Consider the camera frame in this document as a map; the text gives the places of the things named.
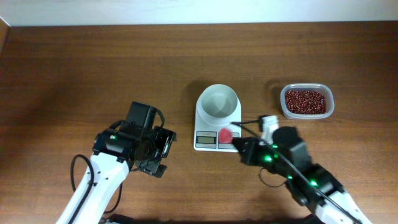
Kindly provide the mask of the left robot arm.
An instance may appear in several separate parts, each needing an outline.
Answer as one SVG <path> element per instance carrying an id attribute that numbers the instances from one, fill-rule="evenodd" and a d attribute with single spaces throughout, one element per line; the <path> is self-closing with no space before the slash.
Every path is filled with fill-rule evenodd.
<path id="1" fill-rule="evenodd" d="M 115 192 L 131 172 L 162 177 L 166 166 L 161 163 L 169 154 L 176 133 L 154 124 L 155 117 L 165 118 L 161 110 L 132 102 L 126 119 L 119 120 L 97 134 L 79 184 L 58 219 L 59 223 L 99 223 Z"/>

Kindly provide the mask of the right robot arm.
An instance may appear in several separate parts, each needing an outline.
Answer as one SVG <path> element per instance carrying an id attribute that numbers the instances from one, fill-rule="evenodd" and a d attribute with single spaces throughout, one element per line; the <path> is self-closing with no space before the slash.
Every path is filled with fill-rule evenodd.
<path id="1" fill-rule="evenodd" d="M 370 223 L 343 185 L 320 164 L 312 162 L 305 141 L 295 127 L 281 127 L 272 142 L 254 134 L 233 138 L 233 145 L 247 166 L 258 166 L 285 178 L 292 198 L 307 207 L 307 223 Z"/>

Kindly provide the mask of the pink measuring scoop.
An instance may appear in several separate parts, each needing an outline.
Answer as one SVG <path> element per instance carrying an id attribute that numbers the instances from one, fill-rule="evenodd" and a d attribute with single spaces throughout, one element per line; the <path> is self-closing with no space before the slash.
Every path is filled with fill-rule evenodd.
<path id="1" fill-rule="evenodd" d="M 223 128 L 219 131 L 218 139 L 220 144 L 231 144 L 233 134 L 229 129 Z"/>

